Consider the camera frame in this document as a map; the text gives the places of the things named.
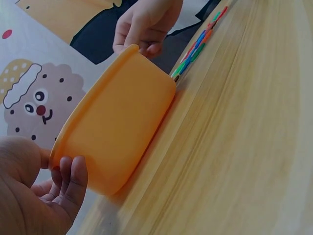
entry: wooden table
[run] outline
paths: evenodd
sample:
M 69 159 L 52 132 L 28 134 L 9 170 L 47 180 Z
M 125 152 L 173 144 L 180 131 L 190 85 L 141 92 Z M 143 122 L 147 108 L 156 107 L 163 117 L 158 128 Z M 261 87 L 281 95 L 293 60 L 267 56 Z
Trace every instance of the wooden table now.
M 312 235 L 312 38 L 313 0 L 234 0 L 134 176 L 81 234 Z

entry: hand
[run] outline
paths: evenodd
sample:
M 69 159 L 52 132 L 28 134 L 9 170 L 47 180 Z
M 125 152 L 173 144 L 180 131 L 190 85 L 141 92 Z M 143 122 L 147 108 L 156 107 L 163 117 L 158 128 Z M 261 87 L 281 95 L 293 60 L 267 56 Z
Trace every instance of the hand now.
M 137 44 L 148 58 L 159 55 L 181 7 L 182 0 L 138 0 L 117 21 L 114 52 L 121 53 L 131 44 Z
M 49 154 L 31 141 L 0 139 L 0 234 L 65 235 L 83 203 L 88 173 L 83 157 L 64 157 L 52 180 L 33 185 Z

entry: orange plastic container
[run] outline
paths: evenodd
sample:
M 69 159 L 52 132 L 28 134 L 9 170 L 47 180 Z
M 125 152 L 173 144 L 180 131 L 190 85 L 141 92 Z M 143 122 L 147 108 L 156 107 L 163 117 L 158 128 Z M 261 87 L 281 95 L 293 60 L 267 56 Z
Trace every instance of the orange plastic container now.
M 62 128 L 49 167 L 86 158 L 88 187 L 112 195 L 127 182 L 166 114 L 176 84 L 131 45 L 107 68 Z

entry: cartoon face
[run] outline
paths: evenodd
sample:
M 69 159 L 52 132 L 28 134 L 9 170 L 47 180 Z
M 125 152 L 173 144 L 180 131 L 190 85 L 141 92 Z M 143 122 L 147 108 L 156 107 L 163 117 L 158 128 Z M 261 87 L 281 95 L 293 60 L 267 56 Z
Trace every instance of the cartoon face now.
M 36 66 L 33 68 L 33 64 L 25 73 L 25 77 L 29 73 L 30 77 L 36 76 L 30 86 L 23 85 L 22 76 L 12 88 L 12 91 L 17 90 L 16 95 L 9 91 L 12 97 L 5 97 L 4 118 L 8 135 L 23 136 L 42 148 L 51 149 L 66 120 L 85 95 L 83 79 L 73 74 L 68 65 Z

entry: red dot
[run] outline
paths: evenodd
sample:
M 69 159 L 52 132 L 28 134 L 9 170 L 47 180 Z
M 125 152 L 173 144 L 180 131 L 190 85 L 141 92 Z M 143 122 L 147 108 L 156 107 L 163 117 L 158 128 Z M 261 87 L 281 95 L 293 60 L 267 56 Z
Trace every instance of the red dot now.
M 37 107 L 37 110 L 36 110 L 36 113 L 37 113 L 37 115 L 39 115 L 39 116 L 45 115 L 45 106 L 44 106 L 44 105 L 38 106 L 38 107 Z
M 12 30 L 9 29 L 9 30 L 5 31 L 5 32 L 2 34 L 2 38 L 3 38 L 3 39 L 7 39 L 8 37 L 11 36 L 11 34 L 12 34 Z

